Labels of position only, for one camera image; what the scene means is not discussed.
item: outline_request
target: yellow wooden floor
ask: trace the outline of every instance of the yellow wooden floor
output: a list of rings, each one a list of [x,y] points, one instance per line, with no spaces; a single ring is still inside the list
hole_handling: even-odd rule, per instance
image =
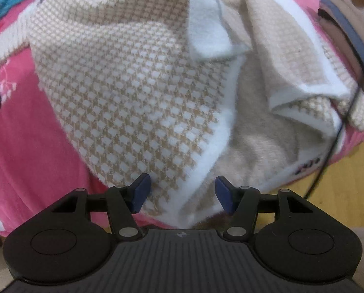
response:
[[[288,188],[303,196],[315,175]],[[329,166],[309,201],[348,227],[364,227],[364,143]],[[272,221],[272,214],[259,214],[257,228]]]

